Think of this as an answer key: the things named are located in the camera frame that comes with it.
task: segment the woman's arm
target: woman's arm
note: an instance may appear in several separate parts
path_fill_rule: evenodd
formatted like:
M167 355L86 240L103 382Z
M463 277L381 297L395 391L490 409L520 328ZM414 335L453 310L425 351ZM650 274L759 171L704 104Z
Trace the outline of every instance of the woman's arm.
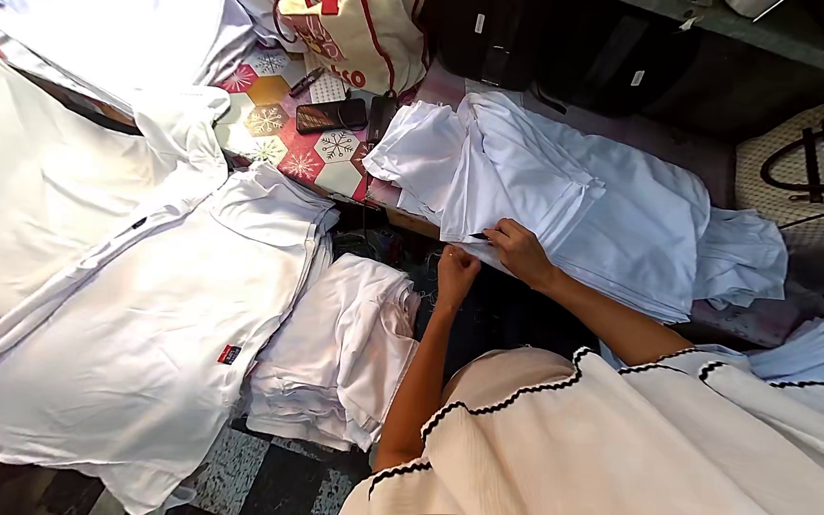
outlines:
M602 295L552 265L536 235L518 222L502 218L486 229L507 269L574 313L627 365L643 365L692 344L646 315Z
M415 459L425 450L419 432L441 407L444 357L451 325L479 267L479 260L462 249L444 247L438 264L438 301L383 422L374 472Z

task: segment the smartphone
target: smartphone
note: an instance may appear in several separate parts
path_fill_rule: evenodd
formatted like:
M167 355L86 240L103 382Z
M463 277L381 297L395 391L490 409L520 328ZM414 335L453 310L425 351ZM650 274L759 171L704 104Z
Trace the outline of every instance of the smartphone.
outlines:
M362 98L336 102L305 103L296 109L298 134L325 130L358 130L367 126L367 106Z

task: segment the handbag handle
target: handbag handle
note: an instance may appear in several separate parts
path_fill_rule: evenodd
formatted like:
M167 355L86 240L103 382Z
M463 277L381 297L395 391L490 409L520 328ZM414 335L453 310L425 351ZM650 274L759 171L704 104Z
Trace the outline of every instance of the handbag handle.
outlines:
M767 183L769 186L780 188L782 190L787 190L788 192L824 192L824 184L818 183L818 171L815 173L811 173L812 170L807 170L807 181L812 182L811 184L795 184L793 182L781 182L771 176L771 167L774 166L774 163L776 163L780 158L783 158L790 152L798 149L800 146L813 146L813 151L807 152L808 161L810 154L813 156L815 155L816 138L821 136L822 131L819 131L815 134L804 134L803 138L797 139L793 143L788 143L780 150L774 152L769 158L767 158L764 161L764 163L762 164L762 169L759 171L759 175L762 177L762 181L765 181L765 183Z
M294 43L295 41L297 41L298 36L295 36L295 38L293 40L289 40L285 36L285 33L282 32L281 26L278 24L278 17L279 17L278 0L273 0L273 2L272 2L272 22L276 24L276 32L278 32L278 35L281 37L282 41L285 41L286 43Z

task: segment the red object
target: red object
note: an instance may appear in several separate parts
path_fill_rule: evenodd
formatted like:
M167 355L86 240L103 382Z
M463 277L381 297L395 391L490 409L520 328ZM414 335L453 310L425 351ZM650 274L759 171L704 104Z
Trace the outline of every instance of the red object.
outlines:
M377 32L373 29L373 21L371 19L371 7L367 5L367 0L360 0L360 6L361 9L364 10L364 19L367 20L367 30L371 33L373 48L380 54L380 57L383 58L383 62L386 63L386 70L390 72L390 89L387 92L393 92L395 95L396 93L393 91L393 81L396 73L393 71L393 62L390 61L390 56L386 55L386 52L380 48L380 42L377 41Z
M323 5L319 7L322 15L337 15L339 13L339 0L323 0Z
M222 351L222 356L218 357L218 362L219 363L224 363L225 360L228 358L228 355L231 354L231 349L233 349L233 348L234 347L231 346L231 345L225 345L224 350Z

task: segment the tote bag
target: tote bag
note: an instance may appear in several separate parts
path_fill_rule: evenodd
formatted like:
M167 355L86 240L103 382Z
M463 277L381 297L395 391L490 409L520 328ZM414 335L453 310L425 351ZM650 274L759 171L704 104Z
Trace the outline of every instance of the tote bag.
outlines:
M376 94L402 93L428 68L424 33L414 18L424 0L277 0L288 25L330 71Z

